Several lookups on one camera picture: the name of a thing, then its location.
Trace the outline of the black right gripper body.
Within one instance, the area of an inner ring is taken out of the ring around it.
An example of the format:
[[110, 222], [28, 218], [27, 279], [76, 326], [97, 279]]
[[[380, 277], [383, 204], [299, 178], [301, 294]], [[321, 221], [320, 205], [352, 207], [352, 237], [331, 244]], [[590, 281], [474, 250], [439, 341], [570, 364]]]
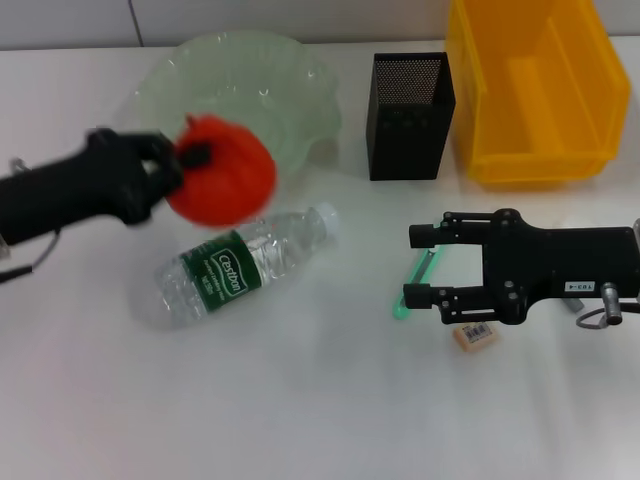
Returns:
[[639, 240], [633, 228], [534, 227], [501, 209], [502, 246], [483, 247], [483, 282], [499, 322], [519, 325], [547, 299], [599, 298], [606, 322], [622, 323], [622, 301], [639, 295]]

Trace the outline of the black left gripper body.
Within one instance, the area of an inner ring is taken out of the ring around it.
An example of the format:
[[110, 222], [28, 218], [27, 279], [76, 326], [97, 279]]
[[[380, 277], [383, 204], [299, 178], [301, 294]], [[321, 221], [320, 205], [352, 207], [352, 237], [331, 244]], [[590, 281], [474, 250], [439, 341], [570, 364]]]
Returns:
[[148, 220], [156, 186], [143, 162], [156, 137], [100, 129], [74, 155], [1, 179], [1, 237], [10, 246], [96, 217]]

